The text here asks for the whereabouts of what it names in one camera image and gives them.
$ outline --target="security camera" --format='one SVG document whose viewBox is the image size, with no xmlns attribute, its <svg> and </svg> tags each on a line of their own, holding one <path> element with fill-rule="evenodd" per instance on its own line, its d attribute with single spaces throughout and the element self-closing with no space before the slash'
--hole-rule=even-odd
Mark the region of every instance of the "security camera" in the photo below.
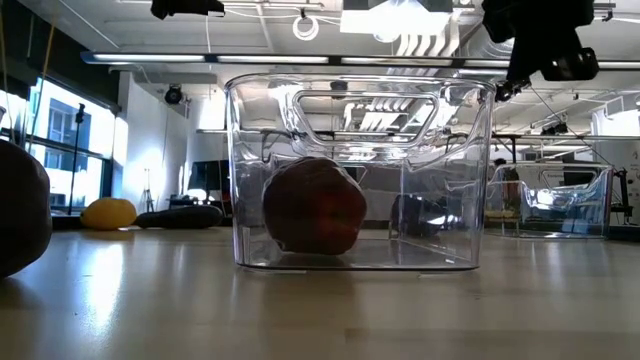
<svg viewBox="0 0 640 360">
<path fill-rule="evenodd" d="M 218 0 L 153 0 L 151 13 L 160 20 L 175 14 L 224 16 L 224 4 Z"/>
<path fill-rule="evenodd" d="M 169 85 L 169 90 L 164 95 L 164 101 L 169 105 L 178 105 L 182 101 L 182 86 L 173 84 Z"/>
</svg>

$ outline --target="yellow bean bag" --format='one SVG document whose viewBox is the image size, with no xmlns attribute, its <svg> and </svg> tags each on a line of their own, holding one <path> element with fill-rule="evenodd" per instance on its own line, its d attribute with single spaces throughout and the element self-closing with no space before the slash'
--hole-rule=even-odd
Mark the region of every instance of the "yellow bean bag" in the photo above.
<svg viewBox="0 0 640 360">
<path fill-rule="evenodd" d="M 108 231 L 133 224 L 136 216 L 136 208 L 129 200 L 102 198 L 80 214 L 80 222 L 90 229 Z"/>
</svg>

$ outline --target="ceiling light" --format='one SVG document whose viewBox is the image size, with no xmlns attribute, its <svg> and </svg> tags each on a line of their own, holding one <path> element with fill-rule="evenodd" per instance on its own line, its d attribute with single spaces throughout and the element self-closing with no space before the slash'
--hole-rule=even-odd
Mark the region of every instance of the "ceiling light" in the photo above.
<svg viewBox="0 0 640 360">
<path fill-rule="evenodd" d="M 452 59 L 424 59 L 398 57 L 343 57 L 344 65 L 451 66 Z"/>
<path fill-rule="evenodd" d="M 151 0 L 116 0 L 120 4 L 148 5 Z M 270 2 L 270 1 L 223 1 L 225 9 L 247 9 L 260 5 L 264 8 L 274 9 L 324 9 L 323 3 L 295 3 L 295 2 Z"/>
<path fill-rule="evenodd" d="M 242 2 L 223 2 L 225 6 L 233 6 L 236 4 L 242 4 Z M 324 9 L 323 3 L 289 3 L 289 2 L 268 2 L 265 1 L 262 3 L 263 7 L 266 8 L 279 8 L 279 9 Z"/>
<path fill-rule="evenodd" d="M 193 63 L 204 62 L 204 55 L 170 55 L 170 54 L 93 54 L 93 58 L 97 62 L 106 63 L 156 63 L 156 62 L 173 62 L 173 63 Z"/>
<path fill-rule="evenodd" d="M 418 0 L 388 0 L 371 9 L 343 5 L 340 32 L 377 34 L 384 27 L 398 34 L 436 35 L 450 18 L 451 12 L 430 12 Z"/>
<path fill-rule="evenodd" d="M 509 68 L 509 59 L 505 59 L 505 60 L 469 59 L 469 60 L 464 60 L 464 66 L 465 67 L 474 67 L 474 68 L 508 69 Z"/>
<path fill-rule="evenodd" d="M 270 55 L 220 55 L 219 63 L 253 63 L 253 64 L 275 64 L 275 63 L 297 63 L 297 64 L 327 64 L 327 56 L 270 56 Z"/>
<path fill-rule="evenodd" d="M 379 33 L 373 34 L 373 38 L 378 40 L 381 43 L 392 43 L 400 37 L 400 33 L 397 31 L 389 31 L 388 28 L 380 31 Z"/>
<path fill-rule="evenodd" d="M 300 30 L 300 22 L 305 19 L 311 20 L 311 28 L 307 31 L 302 31 Z M 314 16 L 300 16 L 293 22 L 293 34 L 302 41 L 311 41 L 315 39 L 316 36 L 318 36 L 318 31 L 320 31 L 320 26 L 318 25 L 318 20 Z"/>
<path fill-rule="evenodd" d="M 640 61 L 600 61 L 601 70 L 637 70 L 640 68 Z"/>
</svg>

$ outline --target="black camera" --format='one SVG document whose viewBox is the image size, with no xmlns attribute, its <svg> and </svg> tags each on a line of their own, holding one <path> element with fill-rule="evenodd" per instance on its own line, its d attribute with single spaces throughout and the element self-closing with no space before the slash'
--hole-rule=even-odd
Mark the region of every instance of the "black camera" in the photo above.
<svg viewBox="0 0 640 360">
<path fill-rule="evenodd" d="M 180 101 L 182 101 L 182 86 L 180 85 L 169 85 L 169 90 L 164 95 L 164 101 L 169 105 L 178 105 Z"/>
<path fill-rule="evenodd" d="M 583 48 L 576 27 L 594 18 L 594 0 L 485 0 L 483 24 L 491 40 L 514 39 L 507 81 L 526 84 L 540 70 L 547 81 L 591 80 L 598 60 Z"/>
<path fill-rule="evenodd" d="M 217 0 L 153 0 L 151 13 L 160 20 L 175 14 L 224 16 L 224 4 Z"/>
</svg>

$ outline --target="light fixture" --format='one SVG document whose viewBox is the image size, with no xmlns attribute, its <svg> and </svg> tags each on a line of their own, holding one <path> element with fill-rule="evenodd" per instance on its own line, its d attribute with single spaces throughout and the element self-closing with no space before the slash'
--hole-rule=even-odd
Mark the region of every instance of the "light fixture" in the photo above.
<svg viewBox="0 0 640 360">
<path fill-rule="evenodd" d="M 600 70 L 637 70 L 640 68 L 640 61 L 600 61 Z"/>
<path fill-rule="evenodd" d="M 418 0 L 387 0 L 369 9 L 351 1 L 343 4 L 340 32 L 378 34 L 390 28 L 398 34 L 436 35 L 449 23 L 451 7 L 447 10 L 429 11 Z"/>
<path fill-rule="evenodd" d="M 373 34 L 373 38 L 385 44 L 389 44 L 398 40 L 398 38 L 400 37 L 400 33 L 397 31 L 391 31 L 388 29 L 389 28 L 385 27 L 382 31 Z"/>
<path fill-rule="evenodd" d="M 181 54 L 94 54 L 93 58 L 98 62 L 120 64 L 131 63 L 195 63 L 204 62 L 204 55 Z"/>
<path fill-rule="evenodd" d="M 151 0 L 116 0 L 120 4 L 150 5 Z M 323 3 L 302 3 L 302 2 L 270 2 L 270 1 L 222 1 L 225 9 L 250 9 L 260 5 L 264 8 L 273 9 L 324 9 Z"/>
<path fill-rule="evenodd" d="M 271 55 L 220 55 L 219 63 L 298 63 L 298 64 L 327 64 L 328 56 L 271 56 Z"/>
<path fill-rule="evenodd" d="M 305 19 L 311 20 L 311 28 L 307 31 L 300 30 L 300 22 Z M 298 39 L 302 41 L 311 41 L 318 36 L 318 32 L 320 31 L 320 26 L 318 25 L 318 19 L 314 16 L 300 16 L 297 17 L 293 22 L 293 35 L 295 35 Z"/>
<path fill-rule="evenodd" d="M 509 60 L 464 59 L 402 56 L 287 56 L 287 55 L 216 55 L 216 54 L 158 54 L 158 53 L 93 53 L 82 52 L 87 64 L 130 65 L 144 63 L 224 63 L 224 64 L 300 64 L 329 66 L 395 66 L 442 67 L 465 71 L 491 71 L 509 68 Z M 601 71 L 640 71 L 640 61 L 599 61 Z"/>
<path fill-rule="evenodd" d="M 465 67 L 473 68 L 500 68 L 508 69 L 509 60 L 485 60 L 485 59 L 468 59 L 464 61 Z"/>
<path fill-rule="evenodd" d="M 341 63 L 344 65 L 451 66 L 453 60 L 401 57 L 343 57 Z"/>
</svg>

